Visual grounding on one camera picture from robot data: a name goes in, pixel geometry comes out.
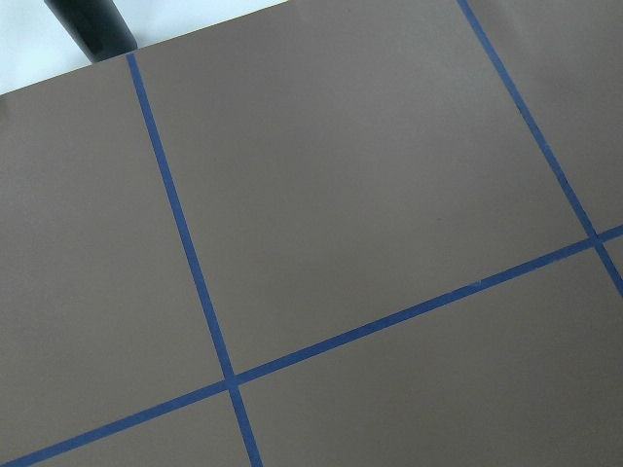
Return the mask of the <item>black water bottle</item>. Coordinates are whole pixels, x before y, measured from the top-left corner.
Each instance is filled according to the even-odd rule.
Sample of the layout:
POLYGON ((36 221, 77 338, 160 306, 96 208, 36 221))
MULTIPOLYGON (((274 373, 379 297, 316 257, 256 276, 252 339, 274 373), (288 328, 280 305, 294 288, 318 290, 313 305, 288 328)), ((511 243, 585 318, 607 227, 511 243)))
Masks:
POLYGON ((137 41, 111 0, 45 0, 91 63, 137 49, 137 41))

